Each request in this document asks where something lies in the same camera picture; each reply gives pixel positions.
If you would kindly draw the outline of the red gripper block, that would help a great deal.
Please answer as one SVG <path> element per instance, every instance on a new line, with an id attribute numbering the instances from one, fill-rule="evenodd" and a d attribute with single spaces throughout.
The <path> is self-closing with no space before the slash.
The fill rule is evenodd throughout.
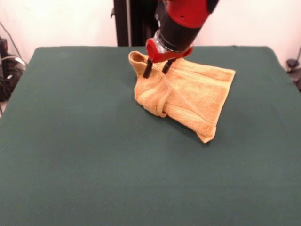
<path id="1" fill-rule="evenodd" d="M 146 52 L 148 56 L 147 65 L 143 73 L 143 78 L 149 78 L 153 63 L 167 61 L 162 69 L 162 73 L 167 73 L 174 62 L 174 59 L 183 58 L 191 54 L 193 47 L 183 52 L 169 50 L 162 46 L 157 39 L 147 39 Z"/>

